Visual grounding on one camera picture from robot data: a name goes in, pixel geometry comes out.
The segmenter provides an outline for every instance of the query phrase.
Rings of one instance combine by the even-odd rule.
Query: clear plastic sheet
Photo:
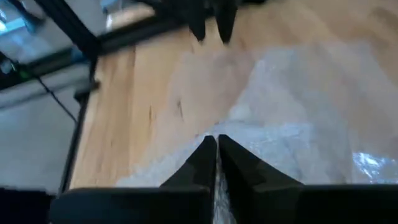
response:
[[[265,50],[259,58],[254,55],[258,54],[220,54],[217,60],[224,57],[233,62],[232,71],[250,68],[249,57],[255,61],[250,76],[242,79],[244,87],[234,86],[239,94],[215,91],[212,96],[208,91],[206,98],[215,99],[210,106],[196,100],[200,96],[195,95],[195,108],[201,111],[192,111],[185,119],[204,125],[197,132],[168,125],[173,130],[169,132],[184,132],[181,141],[166,144],[173,150],[162,149],[167,151],[163,155],[160,149],[149,147],[147,157],[155,160],[148,166],[137,166],[135,173],[120,180],[118,186],[159,186],[185,162],[205,135],[221,133],[304,184],[398,182],[398,89],[385,76],[366,42],[274,48]],[[231,69],[218,67],[220,63],[214,63],[214,59],[188,55],[183,59],[183,72],[177,71],[175,77],[197,75],[197,71],[211,77]],[[221,85],[223,78],[234,77],[233,72],[232,76],[228,74],[218,79]],[[179,90],[176,83],[184,82],[171,83],[171,93]],[[199,90],[209,85],[194,83]],[[231,93],[238,96],[234,103],[213,109]],[[196,120],[206,116],[204,108],[209,113],[225,108],[228,111],[211,117],[211,121]],[[223,173],[219,172],[214,223],[234,223],[225,190]]]

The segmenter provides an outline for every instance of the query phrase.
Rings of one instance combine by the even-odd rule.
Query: wooden surface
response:
[[[122,26],[148,14],[143,8],[119,12],[109,25]],[[148,164],[218,122],[246,85],[254,64],[255,56],[239,53],[244,50],[364,40],[391,83],[398,84],[395,0],[269,1],[239,10],[228,47],[214,21],[206,29],[202,44],[182,29],[99,60],[101,88],[90,97],[71,188],[114,186],[134,166]],[[214,54],[185,63],[192,57],[183,57],[187,52]],[[208,74],[200,72],[203,66]],[[227,72],[211,75],[220,66]],[[194,74],[179,75],[181,71]]]

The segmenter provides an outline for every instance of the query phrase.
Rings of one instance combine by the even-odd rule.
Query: black bar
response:
[[[97,63],[97,60],[94,60],[90,65],[90,80],[92,80],[92,78],[95,74],[96,63]],[[81,108],[79,110],[76,128],[73,132],[67,161],[65,162],[65,167],[63,168],[63,174],[62,174],[60,188],[58,190],[58,192],[60,194],[69,189],[70,181],[72,179],[72,174],[73,174],[73,168],[75,166],[76,155],[77,155],[77,151],[79,148],[81,131],[83,129],[83,125],[84,125],[84,121],[85,121],[85,117],[86,117],[86,111],[87,111],[89,99],[90,99],[90,95],[86,95],[86,96],[83,96],[80,101]]]
[[[185,23],[174,17],[151,16],[127,26],[115,29],[111,32],[102,34],[98,37],[102,46],[100,55],[110,54],[120,48],[135,45],[143,40],[154,36],[176,30],[184,26]],[[46,57],[34,60],[26,64],[28,71],[34,74],[34,77],[42,77],[67,68],[76,63],[86,62],[88,60],[76,47],[70,46],[59,52]],[[22,79],[21,77],[9,77],[0,83],[0,90],[16,86],[30,81],[31,78]]]
[[[85,78],[79,78],[77,80],[73,80],[72,82],[68,82],[66,84],[57,85],[55,87],[52,87],[50,89],[50,91],[53,92],[53,93],[57,93],[57,92],[62,91],[64,89],[66,89],[66,88],[69,88],[71,86],[76,86],[76,85],[79,85],[79,84],[82,84],[82,83],[87,83],[87,82],[88,82],[88,79],[86,77]],[[37,91],[35,93],[31,93],[28,96],[26,96],[24,98],[21,98],[21,99],[7,101],[7,102],[5,102],[5,103],[0,105],[0,111],[1,110],[8,110],[8,109],[13,108],[15,106],[19,106],[21,104],[27,103],[27,102],[29,102],[31,100],[37,100],[39,98],[43,98],[43,97],[45,97],[45,96],[47,96],[49,94],[50,94],[49,92],[41,90],[41,91]]]
[[[210,194],[200,185],[75,189],[52,202],[49,222],[211,224]]]
[[[396,222],[398,185],[303,185],[227,135],[218,145],[236,223]]]
[[[66,33],[86,57],[95,58],[98,56],[101,51],[100,42],[64,0],[35,0],[35,2]]]

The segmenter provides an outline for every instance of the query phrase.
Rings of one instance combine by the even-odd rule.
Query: black cable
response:
[[[51,91],[48,86],[43,82],[43,80],[40,77],[35,77],[37,79],[37,81],[39,81],[39,83],[43,86],[44,90],[49,93],[51,95],[51,97],[55,100],[55,102],[58,103],[58,105],[60,105],[60,107],[62,108],[62,110],[64,110],[64,112],[66,112],[66,114],[75,122],[75,124],[77,124],[77,119],[74,117],[74,115],[68,110],[68,108],[58,99],[57,96],[55,96],[54,92]]]
[[[79,78],[77,80],[72,80],[65,84],[53,86],[53,87],[51,87],[51,91],[54,94],[57,94],[57,92],[65,90],[71,86],[82,85],[84,83],[87,83],[87,78]],[[21,104],[24,104],[24,103],[32,101],[32,100],[43,98],[43,97],[47,96],[48,94],[49,93],[47,91],[43,91],[42,89],[40,89],[39,91],[34,92],[26,97],[18,98],[16,100],[6,101],[5,103],[0,104],[0,111],[7,110],[7,109],[13,108],[15,106],[19,106]]]

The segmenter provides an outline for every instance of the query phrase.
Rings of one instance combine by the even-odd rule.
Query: black metal frame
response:
[[[224,175],[217,167],[222,167]],[[220,189],[224,178],[226,186]],[[229,210],[236,223],[396,220],[398,185],[304,185],[221,134],[218,144],[213,136],[206,136],[159,187],[74,189],[53,200],[49,221],[220,222],[227,214],[218,216],[215,211],[228,203],[220,202],[216,192],[223,190],[228,193]]]
[[[50,75],[53,72],[79,63],[90,63],[90,81],[94,82],[93,76],[98,57],[110,54],[129,45],[135,45],[140,41],[150,39],[156,35],[186,25],[186,21],[173,15],[172,9],[167,7],[163,8],[161,4],[152,0],[138,1],[153,7],[156,15],[95,37],[84,26],[82,21],[79,20],[78,16],[70,9],[64,0],[35,0],[56,25],[69,36],[74,44],[51,55],[34,60],[33,62],[22,64],[22,66],[31,73],[31,76],[22,78],[15,75],[2,79],[0,82],[0,91],[26,83],[34,78]],[[262,2],[264,2],[264,0],[243,0],[243,3],[256,4]],[[213,14],[214,12],[212,9],[206,9],[205,18],[209,18],[213,16]],[[70,183],[89,97],[90,91],[79,96],[81,108],[65,164],[62,183],[59,189],[60,192],[66,191]]]

